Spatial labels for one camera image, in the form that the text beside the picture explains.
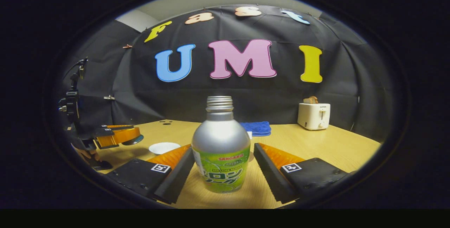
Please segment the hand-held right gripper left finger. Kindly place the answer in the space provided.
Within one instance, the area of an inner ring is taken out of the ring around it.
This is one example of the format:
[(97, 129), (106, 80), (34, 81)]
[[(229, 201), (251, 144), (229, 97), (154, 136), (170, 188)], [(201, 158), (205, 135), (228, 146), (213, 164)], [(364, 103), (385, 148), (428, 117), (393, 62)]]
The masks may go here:
[(190, 145), (148, 159), (132, 159), (106, 176), (119, 185), (150, 199), (176, 203), (194, 157)]

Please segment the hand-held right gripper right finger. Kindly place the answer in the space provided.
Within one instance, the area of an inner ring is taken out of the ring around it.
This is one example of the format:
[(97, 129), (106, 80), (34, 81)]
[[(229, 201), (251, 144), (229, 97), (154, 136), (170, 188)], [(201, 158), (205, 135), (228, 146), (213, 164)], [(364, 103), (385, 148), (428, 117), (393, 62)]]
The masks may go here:
[(312, 198), (356, 173), (345, 172), (320, 158), (305, 160), (262, 143), (255, 143), (254, 156), (275, 200), (281, 203)]

